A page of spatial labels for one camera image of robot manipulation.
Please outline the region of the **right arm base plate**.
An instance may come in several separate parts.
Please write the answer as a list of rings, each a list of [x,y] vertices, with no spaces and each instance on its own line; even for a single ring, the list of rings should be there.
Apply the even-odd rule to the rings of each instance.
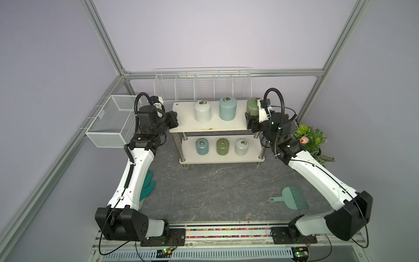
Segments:
[[[303,236],[295,228],[292,227],[272,227],[270,236],[275,245],[311,245],[318,243],[316,236]]]

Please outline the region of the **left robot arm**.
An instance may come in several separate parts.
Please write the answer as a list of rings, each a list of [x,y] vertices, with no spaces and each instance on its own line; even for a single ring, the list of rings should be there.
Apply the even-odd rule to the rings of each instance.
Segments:
[[[167,131],[179,125],[177,113],[165,111],[162,98],[141,92],[134,100],[134,120],[134,135],[123,146],[128,161],[121,181],[107,206],[97,209],[95,220],[109,241],[167,241],[168,222],[148,218],[140,210],[155,186],[149,167],[167,141]]]

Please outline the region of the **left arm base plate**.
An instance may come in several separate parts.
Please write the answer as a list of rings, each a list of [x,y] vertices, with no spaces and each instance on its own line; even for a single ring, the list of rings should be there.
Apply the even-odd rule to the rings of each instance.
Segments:
[[[149,237],[141,242],[141,247],[167,247],[167,246],[184,246],[186,240],[186,230],[181,229],[169,229],[165,231],[162,236]]]

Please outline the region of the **large light blue tea canister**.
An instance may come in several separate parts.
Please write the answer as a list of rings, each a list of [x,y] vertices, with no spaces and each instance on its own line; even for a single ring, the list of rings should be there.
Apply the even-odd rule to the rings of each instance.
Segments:
[[[224,121],[232,121],[236,116],[237,99],[223,97],[219,100],[219,117]]]

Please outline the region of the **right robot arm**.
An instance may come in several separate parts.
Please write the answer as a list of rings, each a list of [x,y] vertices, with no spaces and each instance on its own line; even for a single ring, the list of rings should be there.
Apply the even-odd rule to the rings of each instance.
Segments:
[[[332,234],[340,240],[349,241],[362,229],[367,230],[373,197],[339,180],[291,136],[293,122],[285,113],[284,98],[278,89],[269,88],[257,102],[258,115],[245,114],[247,128],[253,133],[261,133],[263,149],[271,149],[275,158],[302,175],[323,195],[332,209],[323,214],[294,218],[288,225],[291,237]]]

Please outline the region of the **large green tea canister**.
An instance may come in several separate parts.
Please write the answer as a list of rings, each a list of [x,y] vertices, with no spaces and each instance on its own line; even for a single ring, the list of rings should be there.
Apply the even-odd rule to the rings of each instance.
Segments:
[[[252,97],[250,99],[247,100],[247,113],[250,116],[258,116],[259,115],[259,104],[258,101],[260,100],[260,98],[258,97]]]

